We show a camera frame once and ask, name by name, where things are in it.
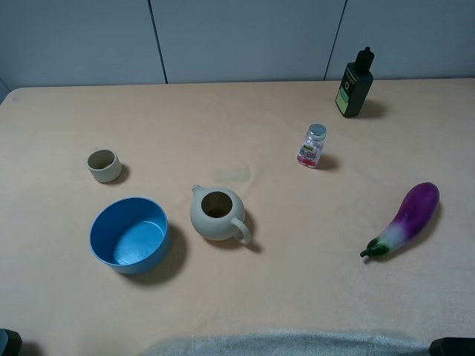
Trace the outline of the black object corner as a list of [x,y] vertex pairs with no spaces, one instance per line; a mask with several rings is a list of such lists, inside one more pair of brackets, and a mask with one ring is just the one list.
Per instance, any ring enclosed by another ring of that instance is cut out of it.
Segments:
[[9,329],[0,329],[1,356],[17,356],[21,347],[22,338],[19,333]]
[[434,340],[429,347],[430,356],[475,356],[474,337],[444,337]]

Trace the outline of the black object bottom left corner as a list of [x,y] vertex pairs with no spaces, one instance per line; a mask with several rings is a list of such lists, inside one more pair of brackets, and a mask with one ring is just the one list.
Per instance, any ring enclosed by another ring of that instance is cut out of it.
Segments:
[[17,356],[21,347],[22,338],[19,333],[9,329],[0,329],[1,356]]

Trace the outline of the black object bottom right corner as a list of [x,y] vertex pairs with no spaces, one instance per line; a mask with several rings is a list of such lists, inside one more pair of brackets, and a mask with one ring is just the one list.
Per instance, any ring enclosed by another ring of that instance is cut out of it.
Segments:
[[444,337],[434,340],[429,347],[430,356],[475,356],[474,337]]

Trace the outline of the small beige cup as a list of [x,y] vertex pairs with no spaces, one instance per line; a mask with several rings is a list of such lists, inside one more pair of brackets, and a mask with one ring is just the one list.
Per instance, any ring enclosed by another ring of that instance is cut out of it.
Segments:
[[93,178],[100,183],[110,183],[122,173],[122,163],[117,154],[108,149],[97,149],[87,159]]

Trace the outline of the blue plastic bowl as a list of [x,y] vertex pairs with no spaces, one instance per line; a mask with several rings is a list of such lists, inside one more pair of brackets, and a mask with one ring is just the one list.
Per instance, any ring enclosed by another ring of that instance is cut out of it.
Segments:
[[168,217],[154,201],[119,200],[94,220],[90,247],[94,256],[120,274],[147,272],[166,257],[171,245]]

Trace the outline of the beige ceramic teapot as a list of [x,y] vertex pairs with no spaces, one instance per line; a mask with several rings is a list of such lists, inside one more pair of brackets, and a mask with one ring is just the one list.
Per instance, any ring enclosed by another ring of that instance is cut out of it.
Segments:
[[252,233],[244,220],[246,211],[241,198],[228,188],[192,187],[190,220],[195,231],[211,241],[235,238],[241,244],[252,241]]

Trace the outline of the purple toy eggplant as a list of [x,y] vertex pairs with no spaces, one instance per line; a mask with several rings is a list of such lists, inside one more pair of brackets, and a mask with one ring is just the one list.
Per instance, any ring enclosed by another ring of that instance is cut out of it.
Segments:
[[369,241],[360,257],[385,257],[405,247],[430,222],[438,204],[439,189],[432,182],[412,187],[393,220],[380,235]]

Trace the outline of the small clear pill bottle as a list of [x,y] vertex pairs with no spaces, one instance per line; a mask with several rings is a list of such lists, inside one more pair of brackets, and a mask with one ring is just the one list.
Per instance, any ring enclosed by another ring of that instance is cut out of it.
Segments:
[[308,168],[316,168],[321,158],[327,129],[321,124],[312,124],[300,146],[297,160]]

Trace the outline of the grey cloth at bottom edge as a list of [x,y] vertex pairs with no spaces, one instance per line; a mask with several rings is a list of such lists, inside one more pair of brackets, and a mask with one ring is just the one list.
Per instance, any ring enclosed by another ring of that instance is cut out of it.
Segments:
[[144,355],[428,355],[429,345],[371,334],[273,332],[173,337]]

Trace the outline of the black bottle with green label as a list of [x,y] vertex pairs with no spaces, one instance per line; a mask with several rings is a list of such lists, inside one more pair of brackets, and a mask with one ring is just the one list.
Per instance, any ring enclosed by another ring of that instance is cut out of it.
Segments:
[[347,64],[335,98],[343,117],[359,115],[373,83],[370,68],[374,57],[370,47],[366,47],[358,52],[354,62]]

